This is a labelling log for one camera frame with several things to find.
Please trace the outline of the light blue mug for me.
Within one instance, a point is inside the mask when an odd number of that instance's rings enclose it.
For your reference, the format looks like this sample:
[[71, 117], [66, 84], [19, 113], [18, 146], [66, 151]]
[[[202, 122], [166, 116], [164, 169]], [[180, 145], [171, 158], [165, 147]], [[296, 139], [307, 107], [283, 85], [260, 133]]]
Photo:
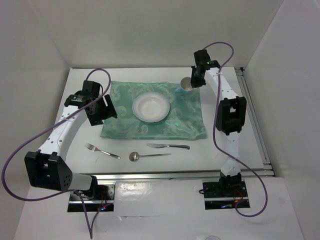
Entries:
[[182, 92], [190, 92], [193, 90], [193, 87], [191, 85], [191, 78], [190, 77], [184, 77], [180, 81], [180, 86], [175, 90], [176, 93], [182, 93]]

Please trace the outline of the silver fork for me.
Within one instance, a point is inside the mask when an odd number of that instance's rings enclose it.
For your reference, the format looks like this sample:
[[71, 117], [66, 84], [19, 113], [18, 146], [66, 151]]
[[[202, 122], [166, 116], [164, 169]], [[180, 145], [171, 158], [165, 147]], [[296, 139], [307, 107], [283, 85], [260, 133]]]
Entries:
[[118, 155], [116, 155], [116, 154], [113, 154], [113, 153], [109, 153], [109, 152], [104, 151], [104, 150], [101, 150], [101, 149], [99, 149], [97, 146], [92, 145], [92, 144], [90, 144], [90, 143], [86, 143], [84, 146], [85, 146], [88, 150], [90, 150], [90, 151], [92, 151], [92, 152], [100, 152], [100, 153], [103, 153], [103, 154], [105, 154], [105, 155], [107, 155], [107, 156], [109, 156], [109, 157], [112, 157], [112, 158], [115, 158], [115, 159], [121, 159], [120, 156], [118, 156]]

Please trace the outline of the white ceramic plate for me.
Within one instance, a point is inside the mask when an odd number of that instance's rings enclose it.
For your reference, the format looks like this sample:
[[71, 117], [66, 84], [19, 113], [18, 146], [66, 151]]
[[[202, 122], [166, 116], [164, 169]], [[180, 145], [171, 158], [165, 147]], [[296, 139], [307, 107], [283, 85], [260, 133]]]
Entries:
[[146, 92], [136, 97], [132, 104], [133, 114], [146, 123], [162, 121], [170, 112], [167, 97], [158, 92]]

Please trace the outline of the green satin placemat cloth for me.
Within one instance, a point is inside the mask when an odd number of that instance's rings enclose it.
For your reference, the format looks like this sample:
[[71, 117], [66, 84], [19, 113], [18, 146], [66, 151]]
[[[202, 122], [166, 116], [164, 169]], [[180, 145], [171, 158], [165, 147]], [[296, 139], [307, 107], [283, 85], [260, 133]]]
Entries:
[[[200, 90], [183, 92], [177, 89], [178, 84], [168, 82], [112, 82], [109, 95], [117, 118], [104, 121], [100, 137], [134, 140], [205, 139], [207, 134], [202, 117]], [[143, 122], [133, 113], [135, 98], [148, 92], [160, 93], [170, 103], [168, 115], [159, 122]]]

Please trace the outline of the silver spoon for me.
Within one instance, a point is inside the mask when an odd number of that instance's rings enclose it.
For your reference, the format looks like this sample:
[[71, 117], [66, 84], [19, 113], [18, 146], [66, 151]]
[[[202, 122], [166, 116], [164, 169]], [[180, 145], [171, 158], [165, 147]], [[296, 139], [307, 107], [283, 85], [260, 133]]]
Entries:
[[160, 154], [144, 154], [141, 155], [138, 152], [132, 152], [129, 154], [129, 160], [131, 162], [137, 162], [140, 158], [146, 158], [146, 157], [162, 157], [162, 156], [170, 156], [170, 153], [160, 153]]

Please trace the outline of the silver table knife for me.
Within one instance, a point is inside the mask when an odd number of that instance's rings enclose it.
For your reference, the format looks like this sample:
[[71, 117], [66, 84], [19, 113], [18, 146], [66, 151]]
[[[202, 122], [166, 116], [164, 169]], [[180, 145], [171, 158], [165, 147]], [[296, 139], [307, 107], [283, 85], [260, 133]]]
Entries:
[[178, 149], [184, 149], [184, 150], [190, 150], [190, 146], [188, 145], [179, 145], [179, 144], [161, 144], [161, 143], [147, 143], [146, 144], [148, 147], [151, 148], [178, 148]]

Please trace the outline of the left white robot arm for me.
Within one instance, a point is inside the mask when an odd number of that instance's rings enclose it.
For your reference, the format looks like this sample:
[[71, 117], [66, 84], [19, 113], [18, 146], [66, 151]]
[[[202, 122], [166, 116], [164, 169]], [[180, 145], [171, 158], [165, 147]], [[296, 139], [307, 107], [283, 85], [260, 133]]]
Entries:
[[65, 103], [59, 125], [53, 128], [37, 151], [26, 154], [24, 162], [31, 186], [60, 192], [77, 190], [88, 200], [97, 197], [97, 178], [72, 172], [66, 164], [71, 143], [85, 121], [97, 126], [108, 118], [117, 117], [108, 94], [83, 109], [90, 102], [88, 96], [71, 95]]

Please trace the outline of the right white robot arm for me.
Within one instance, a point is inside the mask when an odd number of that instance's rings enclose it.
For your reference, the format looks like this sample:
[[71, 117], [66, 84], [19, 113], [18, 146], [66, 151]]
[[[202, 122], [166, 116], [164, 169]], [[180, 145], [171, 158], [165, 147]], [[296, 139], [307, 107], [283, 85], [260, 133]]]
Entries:
[[240, 164], [235, 158], [239, 157], [239, 137], [245, 124], [247, 100], [232, 89], [219, 68], [207, 69], [199, 65], [191, 69], [191, 86], [199, 88], [209, 84], [217, 97], [214, 129], [220, 135], [221, 149], [226, 154], [220, 169], [218, 190], [223, 196], [230, 196], [242, 182]]

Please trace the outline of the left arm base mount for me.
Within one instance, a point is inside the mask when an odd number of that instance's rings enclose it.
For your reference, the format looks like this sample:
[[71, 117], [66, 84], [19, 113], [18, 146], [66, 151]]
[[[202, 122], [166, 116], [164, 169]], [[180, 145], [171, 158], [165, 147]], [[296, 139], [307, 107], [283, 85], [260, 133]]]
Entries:
[[[84, 192], [79, 191], [79, 194], [83, 198], [84, 205], [87, 212], [93, 213], [100, 210], [101, 212], [113, 212], [114, 211], [114, 199], [115, 199], [114, 182], [108, 182], [107, 184], [99, 184], [95, 193], [88, 196]], [[83, 213], [84, 209], [80, 197], [72, 192], [68, 201], [68, 213]]]

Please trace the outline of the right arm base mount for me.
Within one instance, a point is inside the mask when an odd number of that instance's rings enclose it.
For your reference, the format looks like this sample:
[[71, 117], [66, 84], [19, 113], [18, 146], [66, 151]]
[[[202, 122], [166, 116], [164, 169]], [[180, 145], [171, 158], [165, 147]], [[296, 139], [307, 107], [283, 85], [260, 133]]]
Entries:
[[225, 188], [218, 182], [203, 182], [199, 194], [204, 197], [204, 206], [206, 210], [234, 209], [236, 204], [238, 208], [250, 208], [250, 201], [246, 184], [244, 181], [240, 185]]

